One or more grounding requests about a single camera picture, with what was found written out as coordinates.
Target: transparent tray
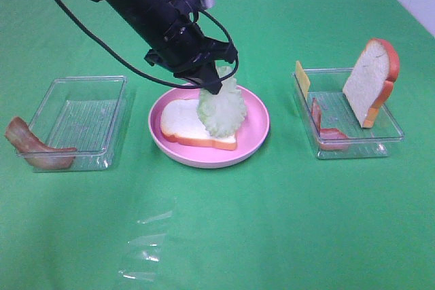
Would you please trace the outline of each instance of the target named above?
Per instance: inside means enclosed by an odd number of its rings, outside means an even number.
[[[385,157],[404,138],[402,129],[385,104],[379,109],[375,125],[372,128],[361,128],[342,92],[351,70],[352,68],[305,69],[311,82],[306,100],[296,74],[292,74],[295,100],[311,147],[319,159]],[[338,128],[348,139],[325,139],[320,136],[311,115],[314,98],[321,108],[321,127]]]
[[[46,145],[77,151],[27,152],[20,158],[74,157],[64,170],[104,170],[112,165],[126,109],[125,76],[55,79],[29,124]],[[34,168],[34,171],[45,171]]]

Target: yellow cheese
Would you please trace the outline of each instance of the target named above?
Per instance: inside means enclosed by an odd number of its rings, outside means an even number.
[[[308,97],[308,89],[310,88],[310,79],[308,78],[307,73],[305,73],[304,69],[302,68],[302,65],[300,64],[299,60],[296,61],[296,79],[298,80],[300,89],[302,90],[302,94],[304,95],[305,100],[307,100]]]

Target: green surface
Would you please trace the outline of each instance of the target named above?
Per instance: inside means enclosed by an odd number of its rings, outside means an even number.
[[[170,75],[143,62],[148,46],[106,3],[64,1],[136,66]],[[135,92],[110,170],[33,173],[0,140],[0,289],[116,289],[136,220],[162,199],[173,216],[153,289],[435,289],[434,37],[396,0],[216,1],[237,79],[268,107],[271,131],[245,162],[200,170],[147,131],[167,88],[126,71],[52,0],[0,0],[0,130],[14,115],[29,121],[56,77],[127,75]],[[352,66],[373,36],[400,55],[388,106],[405,141],[388,158],[316,160],[294,63]]]

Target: robotic arm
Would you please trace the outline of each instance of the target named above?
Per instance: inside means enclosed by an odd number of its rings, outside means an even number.
[[[229,34],[205,11],[214,5],[213,0],[106,1],[150,45],[152,49],[145,56],[149,64],[160,65],[175,77],[193,83],[195,88],[205,87],[212,94],[217,94],[221,81],[237,70],[237,50]],[[228,42],[204,36],[196,23],[199,13],[212,19],[225,32]],[[236,67],[231,74],[219,78],[216,60],[235,61]]]

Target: slice of bread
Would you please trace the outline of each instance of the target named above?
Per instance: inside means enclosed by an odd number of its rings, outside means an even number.
[[[160,130],[163,137],[170,142],[182,145],[236,149],[235,134],[224,138],[210,136],[198,118],[197,107],[197,98],[177,99],[168,103],[160,118]]]
[[[347,79],[343,93],[363,128],[371,128],[399,75],[399,55],[390,42],[371,39]]]

